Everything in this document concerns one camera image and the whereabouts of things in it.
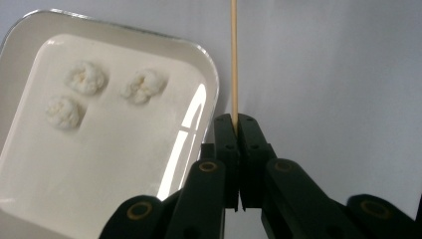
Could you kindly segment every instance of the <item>wooden stick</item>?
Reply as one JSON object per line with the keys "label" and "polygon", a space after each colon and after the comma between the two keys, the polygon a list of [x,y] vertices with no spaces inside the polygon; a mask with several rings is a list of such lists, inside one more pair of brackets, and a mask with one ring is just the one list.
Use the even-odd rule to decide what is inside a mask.
{"label": "wooden stick", "polygon": [[232,0],[232,124],[238,134],[237,0]]}

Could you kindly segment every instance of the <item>cotton ball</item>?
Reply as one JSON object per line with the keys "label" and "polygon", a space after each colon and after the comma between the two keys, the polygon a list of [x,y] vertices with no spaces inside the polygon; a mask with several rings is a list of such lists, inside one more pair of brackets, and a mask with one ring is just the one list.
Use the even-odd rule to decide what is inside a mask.
{"label": "cotton ball", "polygon": [[164,79],[152,70],[135,73],[120,89],[120,95],[134,104],[146,103],[150,97],[158,94],[164,86]]}
{"label": "cotton ball", "polygon": [[74,64],[65,75],[65,84],[83,95],[95,94],[105,80],[105,75],[99,68],[85,61]]}
{"label": "cotton ball", "polygon": [[74,128],[79,122],[78,106],[66,97],[53,97],[46,108],[47,121],[61,129]]}
{"label": "cotton ball", "polygon": [[161,91],[161,88],[164,86],[164,79],[158,76],[152,71],[148,71],[148,74],[145,74],[145,78],[141,85],[141,88],[149,96],[154,96]]}

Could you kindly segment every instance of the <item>white surface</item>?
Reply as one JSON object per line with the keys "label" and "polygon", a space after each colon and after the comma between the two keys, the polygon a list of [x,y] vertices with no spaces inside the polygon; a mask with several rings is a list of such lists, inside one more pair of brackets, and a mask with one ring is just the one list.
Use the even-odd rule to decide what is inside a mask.
{"label": "white surface", "polygon": [[[59,27],[45,31],[51,21]],[[10,54],[25,45],[35,49]],[[218,89],[214,65],[197,45],[37,13],[19,23],[4,50],[0,79],[13,76],[10,84],[26,83],[0,156],[0,210],[6,218],[72,238],[96,238],[128,198],[164,199],[179,189],[185,168],[197,158]],[[15,64],[22,56],[32,62]],[[65,85],[66,72],[80,60],[95,63],[106,75],[94,96]],[[144,68],[162,75],[165,89],[135,106],[119,90]],[[10,74],[16,70],[28,76]],[[78,103],[77,128],[58,130],[48,123],[45,108],[54,96]],[[16,238],[8,235],[13,226],[0,223],[0,237]]]}
{"label": "white surface", "polygon": [[[220,74],[216,114],[230,111],[228,1],[2,0],[0,35],[27,12],[52,7],[200,44]],[[414,217],[422,190],[422,1],[239,0],[238,11],[239,111],[328,196],[344,203],[369,193]],[[256,214],[229,217],[227,238],[265,238]]]}

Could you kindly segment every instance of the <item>white container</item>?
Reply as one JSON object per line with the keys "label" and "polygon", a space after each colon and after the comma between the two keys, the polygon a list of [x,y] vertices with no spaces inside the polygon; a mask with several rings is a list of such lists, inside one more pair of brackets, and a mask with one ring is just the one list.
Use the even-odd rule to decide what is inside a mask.
{"label": "white container", "polygon": [[[77,61],[105,73],[93,96],[64,84]],[[141,69],[166,84],[133,105],[119,90]],[[166,198],[197,159],[217,95],[198,45],[60,10],[25,16],[0,55],[0,238],[96,238],[128,198]],[[76,128],[47,122],[53,96],[79,105]]]}

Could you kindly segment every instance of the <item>white wall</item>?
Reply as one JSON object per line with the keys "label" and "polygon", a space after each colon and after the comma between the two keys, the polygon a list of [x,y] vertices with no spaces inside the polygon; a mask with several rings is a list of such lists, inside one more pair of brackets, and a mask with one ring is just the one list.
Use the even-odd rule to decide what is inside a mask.
{"label": "white wall", "polygon": [[[24,14],[49,8],[200,44],[220,73],[216,114],[230,111],[229,1],[0,0],[0,37]],[[240,112],[331,198],[373,194],[415,217],[422,2],[239,0],[238,11]],[[259,212],[229,213],[226,238],[265,238],[259,224]]]}

